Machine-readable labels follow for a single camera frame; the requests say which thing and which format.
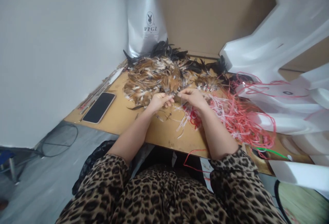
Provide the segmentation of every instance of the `pile of feathers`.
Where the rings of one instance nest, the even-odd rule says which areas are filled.
[[[187,51],[179,51],[180,48],[173,49],[171,46],[168,40],[161,41],[153,47],[152,52],[138,58],[131,58],[123,51],[127,57],[128,71],[128,80],[123,90],[126,97],[136,104],[133,110],[147,106],[156,93],[176,96],[193,81],[203,91],[217,90],[225,81],[224,59],[209,64],[200,59],[199,63],[191,60]],[[210,69],[222,78],[211,76]]]

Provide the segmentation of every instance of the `phone screen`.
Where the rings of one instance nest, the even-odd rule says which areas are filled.
[[[100,94],[95,103],[88,110],[86,115],[83,117],[83,121],[91,123],[98,123],[103,118],[105,112],[110,107],[110,104],[114,100],[115,95],[107,92]]]

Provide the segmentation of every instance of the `cardboard wall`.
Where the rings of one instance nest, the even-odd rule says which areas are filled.
[[[329,37],[323,39],[296,58],[282,66],[282,69],[307,72],[329,62]]]
[[[160,0],[169,42],[191,54],[218,57],[226,42],[250,35],[275,0]]]

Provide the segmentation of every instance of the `woman's left hand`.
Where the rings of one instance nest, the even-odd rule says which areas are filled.
[[[156,113],[163,106],[165,108],[170,107],[171,103],[174,103],[173,96],[166,95],[165,93],[157,93],[154,94],[150,104],[148,105],[146,110],[150,110],[152,113]]]

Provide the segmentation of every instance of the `concrete floor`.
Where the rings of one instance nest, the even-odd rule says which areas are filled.
[[[0,212],[0,223],[54,223],[67,202],[87,157],[105,140],[118,136],[79,126],[76,141],[67,150],[65,146],[44,145],[44,153],[55,157],[37,157],[24,168],[20,183],[0,174],[0,198],[9,200],[9,206]],[[58,128],[47,139],[50,144],[70,145],[76,136],[74,127]],[[274,196],[275,177],[260,175],[265,188]]]

